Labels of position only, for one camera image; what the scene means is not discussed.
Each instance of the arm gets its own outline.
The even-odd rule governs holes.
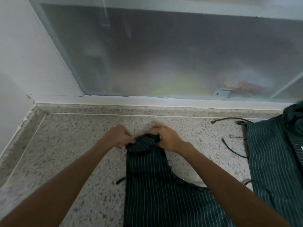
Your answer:
[[[88,152],[41,186],[0,222],[4,226],[59,226],[84,183],[114,146],[134,143],[121,125],[110,129]]]
[[[286,220],[237,179],[213,163],[191,143],[161,124],[146,133],[159,134],[158,146],[180,154],[198,173],[236,227],[290,227]]]

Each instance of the forearm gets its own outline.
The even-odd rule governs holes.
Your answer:
[[[190,143],[176,150],[198,173],[237,227],[290,226],[237,179],[199,153]]]
[[[100,140],[41,186],[0,222],[3,226],[59,226],[86,180],[111,146]]]

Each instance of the person's left hand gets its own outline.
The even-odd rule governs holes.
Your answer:
[[[128,143],[135,143],[135,140],[132,138],[129,131],[122,125],[111,128],[105,133],[100,141],[108,143],[111,148],[115,146],[119,149]]]

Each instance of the hand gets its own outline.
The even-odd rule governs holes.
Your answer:
[[[185,143],[173,129],[162,124],[151,127],[145,134],[158,134],[161,141],[158,146],[171,152],[178,152],[181,144]]]
[[[100,142],[108,143],[110,148],[115,146],[121,149],[121,146],[127,145],[128,143],[135,143],[135,140],[124,126],[118,125],[106,132],[100,139]]]

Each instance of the dark green fabric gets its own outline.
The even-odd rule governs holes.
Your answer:
[[[124,227],[233,226],[207,188],[173,174],[157,135],[127,148]]]
[[[292,226],[303,226],[303,104],[281,116],[247,123],[249,168],[255,194]]]

